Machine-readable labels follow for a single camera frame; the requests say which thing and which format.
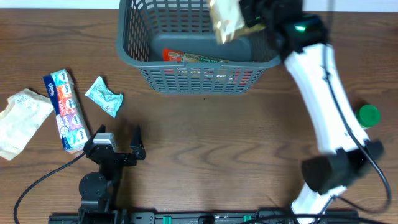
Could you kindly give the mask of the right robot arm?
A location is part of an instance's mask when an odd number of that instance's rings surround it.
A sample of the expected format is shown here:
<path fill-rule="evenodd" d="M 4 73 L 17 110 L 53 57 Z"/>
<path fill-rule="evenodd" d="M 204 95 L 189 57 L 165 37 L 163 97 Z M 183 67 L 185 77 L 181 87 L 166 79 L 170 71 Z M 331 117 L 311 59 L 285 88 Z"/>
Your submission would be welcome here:
<path fill-rule="evenodd" d="M 336 69 L 330 44 L 330 22 L 303 11 L 293 1 L 240 1 L 245 23 L 265 25 L 274 36 L 283 64 L 296 82 L 312 120 L 319 155 L 302 162 L 304 179 L 299 196 L 291 203 L 296 223 L 318 223 L 330 218 L 327 208 L 357 179 L 373 168 L 391 205 L 391 187 L 377 164 L 384 149 L 372 141 L 357 120 Z"/>

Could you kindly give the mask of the colourful tissue multipack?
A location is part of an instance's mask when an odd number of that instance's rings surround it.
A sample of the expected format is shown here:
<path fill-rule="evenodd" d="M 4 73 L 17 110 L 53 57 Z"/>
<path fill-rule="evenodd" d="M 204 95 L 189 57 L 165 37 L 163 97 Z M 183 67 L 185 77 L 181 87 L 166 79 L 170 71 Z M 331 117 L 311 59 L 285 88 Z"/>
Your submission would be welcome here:
<path fill-rule="evenodd" d="M 71 154 L 83 150 L 91 134 L 85 123 L 72 77 L 63 69 L 44 76 L 43 80 L 55 111 L 63 149 Z"/>

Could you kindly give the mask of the gold foil food bag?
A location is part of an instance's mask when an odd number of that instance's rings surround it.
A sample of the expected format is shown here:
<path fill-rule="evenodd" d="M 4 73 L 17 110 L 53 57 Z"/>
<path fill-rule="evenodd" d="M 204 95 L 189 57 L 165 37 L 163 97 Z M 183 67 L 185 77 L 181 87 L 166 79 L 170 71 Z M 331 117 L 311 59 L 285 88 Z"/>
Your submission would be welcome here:
<path fill-rule="evenodd" d="M 266 28 L 261 16 L 252 12 L 252 1 L 207 0 L 207 3 L 218 44 L 225 44 Z"/>

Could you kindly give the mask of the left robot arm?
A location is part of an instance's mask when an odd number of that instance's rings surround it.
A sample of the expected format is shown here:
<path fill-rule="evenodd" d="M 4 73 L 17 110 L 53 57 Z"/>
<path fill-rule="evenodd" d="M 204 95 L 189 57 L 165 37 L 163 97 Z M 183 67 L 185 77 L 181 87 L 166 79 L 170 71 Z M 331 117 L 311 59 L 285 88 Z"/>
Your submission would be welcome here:
<path fill-rule="evenodd" d="M 141 128 L 136 126 L 129 145 L 131 152 L 117 152 L 113 133 L 105 125 L 85 143 L 85 156 L 99 165 L 98 172 L 85 175 L 79 183 L 81 206 L 78 223 L 129 223 L 126 209 L 116 207 L 124 167 L 137 165 L 146 158 Z"/>

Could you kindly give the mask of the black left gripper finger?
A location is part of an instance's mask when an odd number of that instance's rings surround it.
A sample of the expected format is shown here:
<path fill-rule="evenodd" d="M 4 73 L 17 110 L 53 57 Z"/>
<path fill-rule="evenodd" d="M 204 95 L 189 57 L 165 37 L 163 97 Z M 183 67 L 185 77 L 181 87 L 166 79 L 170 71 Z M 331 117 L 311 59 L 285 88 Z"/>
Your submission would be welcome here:
<path fill-rule="evenodd" d="M 130 148 L 132 150 L 143 150 L 144 148 L 142 143 L 141 127 L 139 125 L 133 129 Z"/>
<path fill-rule="evenodd" d="M 102 125 L 97 129 L 97 131 L 94 133 L 94 135 L 92 135 L 92 137 L 89 138 L 88 143 L 89 143 L 89 144 L 92 144 L 94 138 L 96 137 L 96 135 L 99 134 L 99 133 L 104 133 L 105 131 L 106 131 L 106 126 L 105 126 L 104 124 L 102 124 Z"/>

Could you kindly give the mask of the green lid jar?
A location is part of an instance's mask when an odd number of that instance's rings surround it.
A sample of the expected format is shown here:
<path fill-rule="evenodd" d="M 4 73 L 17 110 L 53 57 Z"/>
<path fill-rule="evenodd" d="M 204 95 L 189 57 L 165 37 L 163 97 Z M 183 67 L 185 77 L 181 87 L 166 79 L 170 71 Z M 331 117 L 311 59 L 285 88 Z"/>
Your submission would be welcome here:
<path fill-rule="evenodd" d="M 381 113 L 374 105 L 364 105 L 355 111 L 355 117 L 363 129 L 371 128 L 381 121 Z"/>

